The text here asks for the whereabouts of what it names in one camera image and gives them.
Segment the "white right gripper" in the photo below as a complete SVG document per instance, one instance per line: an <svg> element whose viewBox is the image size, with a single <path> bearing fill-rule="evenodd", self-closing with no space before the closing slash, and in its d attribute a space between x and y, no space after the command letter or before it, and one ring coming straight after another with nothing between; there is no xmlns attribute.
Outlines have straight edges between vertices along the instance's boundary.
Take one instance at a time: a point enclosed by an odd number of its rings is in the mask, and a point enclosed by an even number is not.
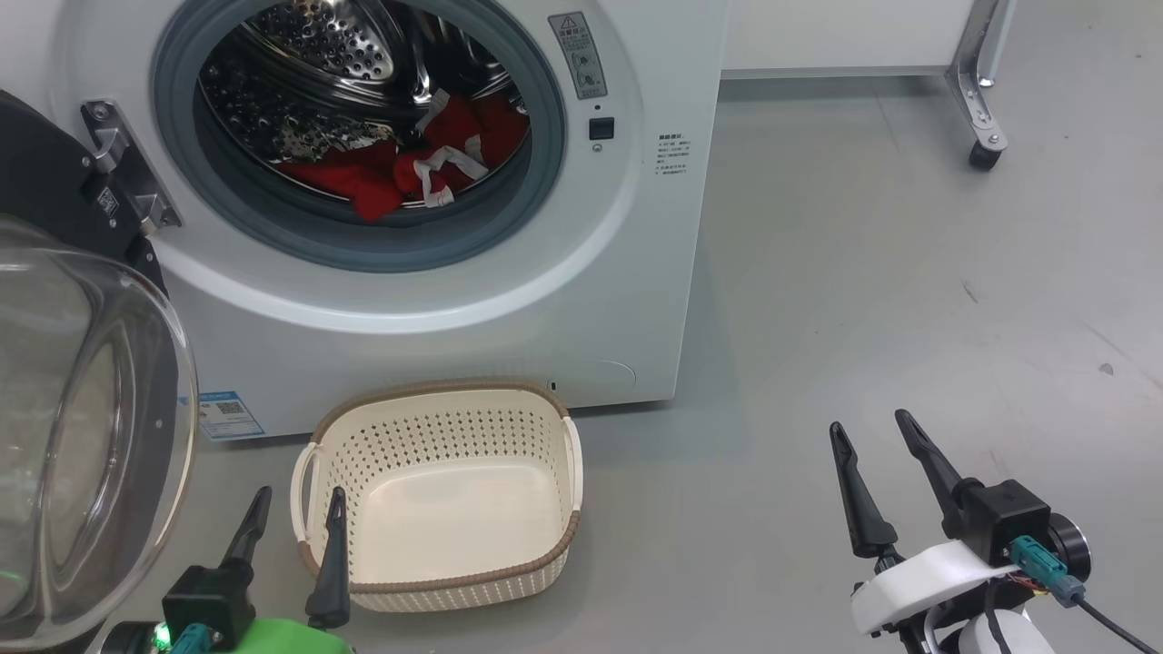
<svg viewBox="0 0 1163 654"><path fill-rule="evenodd" d="M964 536L964 500L978 479L959 476L932 438L905 408L896 410L896 422L907 450L921 464L941 510L946 536ZM842 422L828 431L832 458L839 472L840 500L846 513L849 542L856 559L898 560L897 532L885 521L859 476L859 456ZM914 559L890 567L861 583L851 593L851 616L863 637L894 633L909 653L941 653L939 630L983 612L989 582L1007 580L1014 564L989 566L959 541L927 548Z"/></svg>

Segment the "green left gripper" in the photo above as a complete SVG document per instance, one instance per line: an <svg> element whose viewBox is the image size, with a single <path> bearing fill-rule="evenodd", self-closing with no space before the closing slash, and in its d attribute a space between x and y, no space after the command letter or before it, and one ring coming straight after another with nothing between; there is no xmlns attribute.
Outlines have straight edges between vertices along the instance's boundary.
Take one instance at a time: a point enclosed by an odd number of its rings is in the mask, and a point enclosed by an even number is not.
<svg viewBox="0 0 1163 654"><path fill-rule="evenodd" d="M262 486L254 495L238 529L224 553L224 564L250 564L254 550L264 535L273 488ZM211 632L214 653L356 653L354 645L336 637L352 616L350 599L350 562L347 545L347 495L344 489L331 491L331 505L324 514L323 561L314 591L306 600L306 623L288 619L255 619L247 630L228 621L211 619L204 625Z"/></svg>

